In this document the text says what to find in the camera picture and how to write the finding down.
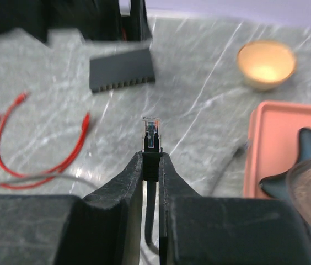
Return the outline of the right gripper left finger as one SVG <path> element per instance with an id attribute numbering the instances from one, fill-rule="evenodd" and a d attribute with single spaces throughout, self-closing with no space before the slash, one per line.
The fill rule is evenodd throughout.
<path id="1" fill-rule="evenodd" d="M 84 198 L 0 195 L 0 264 L 138 264 L 142 156 Z"/>

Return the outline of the black network switch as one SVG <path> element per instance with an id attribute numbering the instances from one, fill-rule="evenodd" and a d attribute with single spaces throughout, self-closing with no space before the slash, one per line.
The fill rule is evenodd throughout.
<path id="1" fill-rule="evenodd" d="M 156 81 L 150 49 L 90 59 L 89 88 L 93 93 Z"/>

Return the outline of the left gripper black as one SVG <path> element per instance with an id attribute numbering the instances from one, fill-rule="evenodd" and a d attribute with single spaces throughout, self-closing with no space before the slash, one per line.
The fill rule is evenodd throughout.
<path id="1" fill-rule="evenodd" d="M 59 1 L 58 26 L 78 29 L 85 40 L 146 41 L 152 37 L 145 1 L 130 1 L 122 15 L 119 1 Z"/>

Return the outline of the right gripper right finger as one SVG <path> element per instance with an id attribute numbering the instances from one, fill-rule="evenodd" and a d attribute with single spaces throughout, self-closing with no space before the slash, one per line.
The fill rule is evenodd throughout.
<path id="1" fill-rule="evenodd" d="M 311 264 L 311 243 L 298 213 L 274 199 L 203 197 L 159 164 L 161 264 Z"/>

